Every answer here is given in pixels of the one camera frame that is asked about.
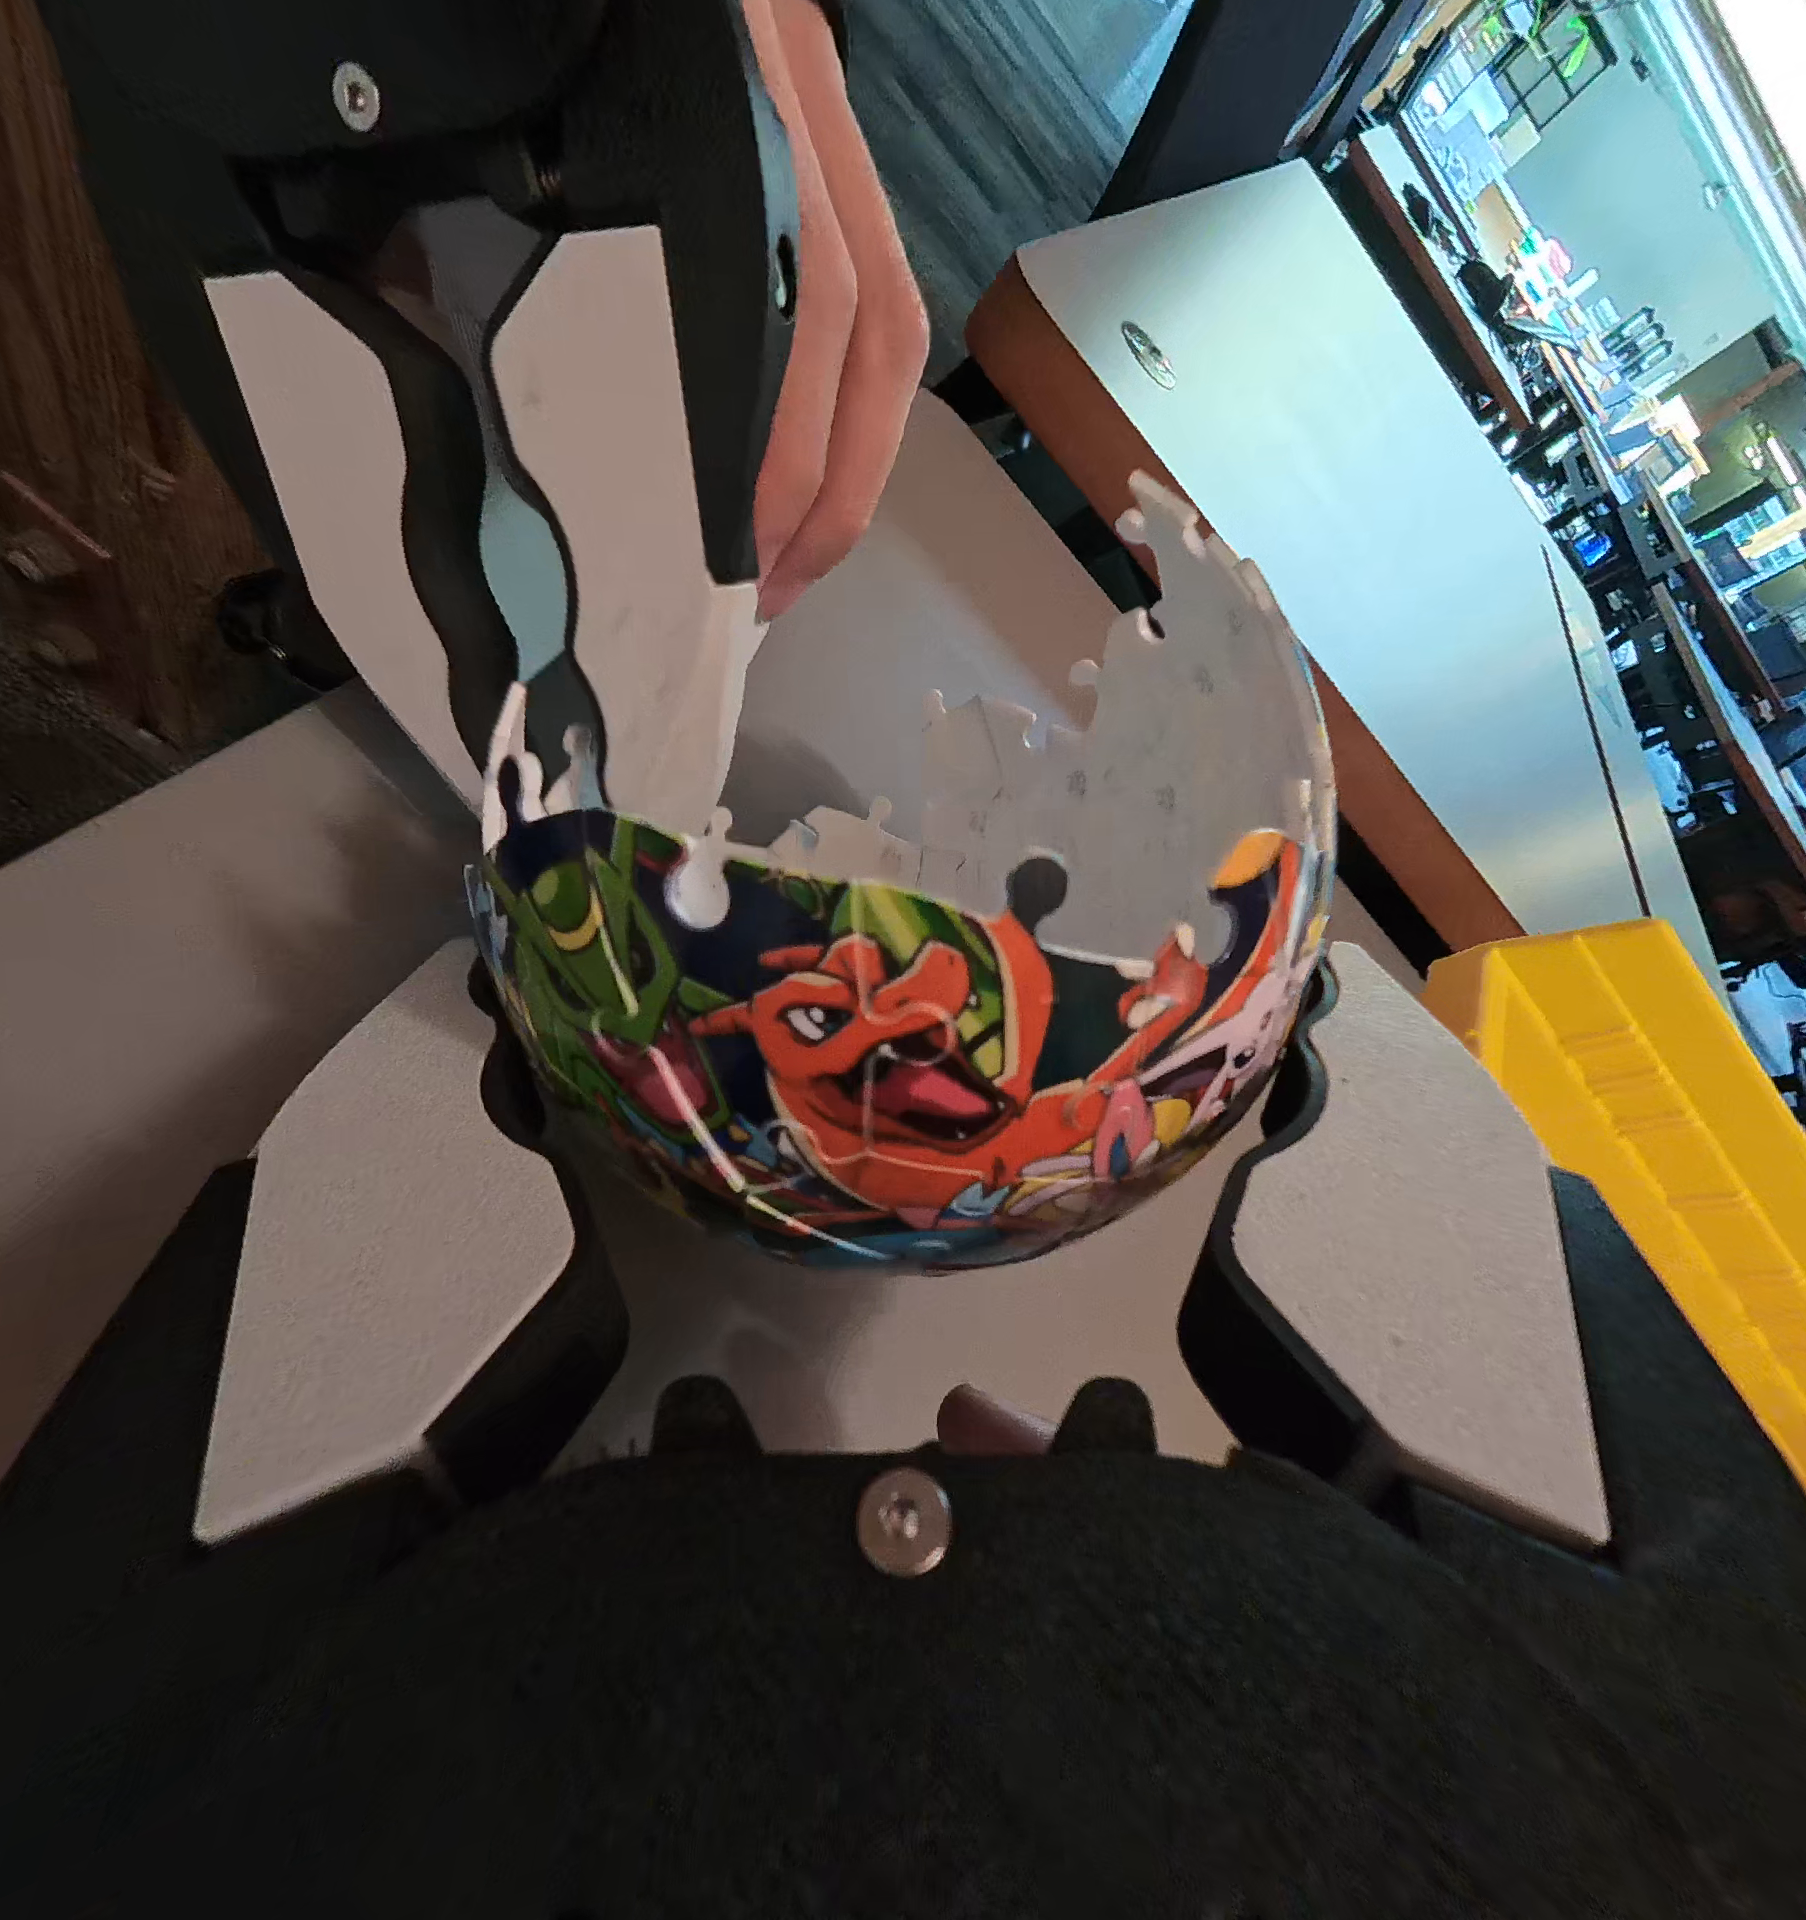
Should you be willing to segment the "person's right hand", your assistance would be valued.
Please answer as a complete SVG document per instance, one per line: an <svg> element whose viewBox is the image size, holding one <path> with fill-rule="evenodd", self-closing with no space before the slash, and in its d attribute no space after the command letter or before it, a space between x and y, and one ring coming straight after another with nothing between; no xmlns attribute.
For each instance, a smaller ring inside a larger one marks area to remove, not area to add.
<svg viewBox="0 0 1806 1920"><path fill-rule="evenodd" d="M949 1387L933 1414L933 1439L951 1455L1042 1455L1054 1433L1054 1421L1000 1403L976 1386Z"/></svg>

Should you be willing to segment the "colourful cartoon puzzle ball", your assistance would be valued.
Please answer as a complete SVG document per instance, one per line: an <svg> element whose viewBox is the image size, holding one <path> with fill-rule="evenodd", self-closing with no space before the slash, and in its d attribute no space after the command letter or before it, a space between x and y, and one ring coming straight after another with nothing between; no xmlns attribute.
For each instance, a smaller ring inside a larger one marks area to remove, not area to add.
<svg viewBox="0 0 1806 1920"><path fill-rule="evenodd" d="M538 1147L810 1266L1032 1261L1235 1129L1327 949L1338 799L1261 571L1130 478L1158 604L1084 724L927 697L916 835L809 806L755 848L603 793L577 663L491 723L467 905Z"/></svg>

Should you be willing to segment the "yellow plastic bin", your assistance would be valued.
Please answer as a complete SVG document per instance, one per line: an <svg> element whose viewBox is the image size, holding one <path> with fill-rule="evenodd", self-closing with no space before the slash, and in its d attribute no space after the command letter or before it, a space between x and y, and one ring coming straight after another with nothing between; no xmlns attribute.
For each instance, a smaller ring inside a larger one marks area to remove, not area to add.
<svg viewBox="0 0 1806 1920"><path fill-rule="evenodd" d="M1675 926L1481 942L1424 1009L1606 1197L1806 1492L1806 1129Z"/></svg>

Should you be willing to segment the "row of cluttered office desks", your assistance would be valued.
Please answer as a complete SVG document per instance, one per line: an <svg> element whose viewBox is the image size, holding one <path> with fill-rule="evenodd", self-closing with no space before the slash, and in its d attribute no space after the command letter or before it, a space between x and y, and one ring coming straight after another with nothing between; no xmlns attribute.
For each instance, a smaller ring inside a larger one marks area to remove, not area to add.
<svg viewBox="0 0 1806 1920"><path fill-rule="evenodd" d="M1741 1019L1806 1028L1806 5L1369 5L1338 133L1467 308Z"/></svg>

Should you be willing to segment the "person's left hand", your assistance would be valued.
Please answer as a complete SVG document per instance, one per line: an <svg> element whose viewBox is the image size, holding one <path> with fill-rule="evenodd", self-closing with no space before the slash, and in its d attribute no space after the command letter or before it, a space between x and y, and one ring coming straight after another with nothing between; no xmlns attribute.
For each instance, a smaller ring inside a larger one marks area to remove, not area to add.
<svg viewBox="0 0 1806 1920"><path fill-rule="evenodd" d="M755 55L796 155L800 302L755 495L759 621L865 537L932 354L932 319L822 5L748 0Z"/></svg>

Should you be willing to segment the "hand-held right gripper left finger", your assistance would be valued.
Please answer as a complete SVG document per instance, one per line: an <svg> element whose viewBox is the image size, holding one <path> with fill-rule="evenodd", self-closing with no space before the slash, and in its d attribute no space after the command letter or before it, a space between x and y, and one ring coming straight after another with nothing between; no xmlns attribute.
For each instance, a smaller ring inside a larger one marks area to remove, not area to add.
<svg viewBox="0 0 1806 1920"><path fill-rule="evenodd" d="M436 949L255 1147L195 1537L227 1545L378 1475L460 1503L558 1463L627 1354L558 1169L480 1099L470 942Z"/></svg>

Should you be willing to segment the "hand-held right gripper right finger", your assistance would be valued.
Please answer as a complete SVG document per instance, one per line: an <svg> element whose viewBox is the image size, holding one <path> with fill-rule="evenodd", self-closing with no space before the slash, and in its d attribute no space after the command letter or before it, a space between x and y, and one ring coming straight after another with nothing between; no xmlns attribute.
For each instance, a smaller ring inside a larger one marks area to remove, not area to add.
<svg viewBox="0 0 1806 1920"><path fill-rule="evenodd" d="M1331 942L1179 1302L1223 1433L1369 1509L1437 1492L1603 1551L1552 1158L1365 949Z"/></svg>

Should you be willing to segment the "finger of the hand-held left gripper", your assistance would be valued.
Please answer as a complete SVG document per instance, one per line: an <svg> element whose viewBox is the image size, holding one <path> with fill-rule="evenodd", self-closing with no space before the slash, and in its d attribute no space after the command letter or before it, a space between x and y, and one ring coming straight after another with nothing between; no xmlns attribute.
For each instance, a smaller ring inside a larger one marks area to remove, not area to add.
<svg viewBox="0 0 1806 1920"><path fill-rule="evenodd" d="M696 447L658 227L558 236L491 334L491 387L552 562L510 589L533 746L582 804L648 824L719 812L759 585L723 585L699 539Z"/></svg>
<svg viewBox="0 0 1806 1920"><path fill-rule="evenodd" d="M421 753L485 753L518 646L480 562L467 376L331 275L207 275L205 301L315 613Z"/></svg>

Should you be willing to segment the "white desk with wooden edge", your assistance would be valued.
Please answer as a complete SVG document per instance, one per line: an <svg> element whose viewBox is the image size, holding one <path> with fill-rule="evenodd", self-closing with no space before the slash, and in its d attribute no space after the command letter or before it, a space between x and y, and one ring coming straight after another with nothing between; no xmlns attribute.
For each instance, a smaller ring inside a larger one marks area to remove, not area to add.
<svg viewBox="0 0 1806 1920"><path fill-rule="evenodd" d="M1719 989L1589 589L1305 164L1019 245L967 354L1103 523L1149 472L1261 565L1445 949L1661 917Z"/></svg>

